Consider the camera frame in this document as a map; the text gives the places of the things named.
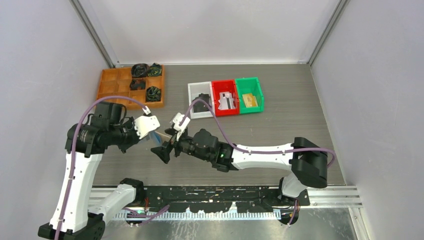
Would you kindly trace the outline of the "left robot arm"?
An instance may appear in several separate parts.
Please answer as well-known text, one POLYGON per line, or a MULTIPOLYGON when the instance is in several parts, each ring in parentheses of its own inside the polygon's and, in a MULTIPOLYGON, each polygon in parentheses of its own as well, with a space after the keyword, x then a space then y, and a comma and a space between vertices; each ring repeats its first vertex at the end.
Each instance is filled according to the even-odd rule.
POLYGON ((107 148, 117 146, 125 153, 159 126, 149 109, 138 118, 126 117, 126 111, 122 104, 102 101, 94 113, 87 111, 68 130, 61 193, 52 218, 39 227, 39 237, 99 240, 108 222, 124 207, 129 204, 138 207, 145 202, 143 182, 125 178, 100 203, 89 206, 94 176, 107 148))

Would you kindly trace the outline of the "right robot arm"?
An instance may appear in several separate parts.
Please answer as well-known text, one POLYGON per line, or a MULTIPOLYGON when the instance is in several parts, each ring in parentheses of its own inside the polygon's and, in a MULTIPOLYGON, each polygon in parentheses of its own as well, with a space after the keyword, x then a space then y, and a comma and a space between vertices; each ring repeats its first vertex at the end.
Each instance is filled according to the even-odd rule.
POLYGON ((218 137, 202 128, 189 136, 171 134, 168 141, 151 148, 165 164, 171 153, 181 153, 209 162, 218 171, 227 173, 251 168, 280 169, 290 171, 279 184, 277 198, 283 205, 291 205, 306 188, 323 189, 328 186, 328 154, 304 137, 295 137, 292 143, 275 146, 246 146, 219 141, 218 137))

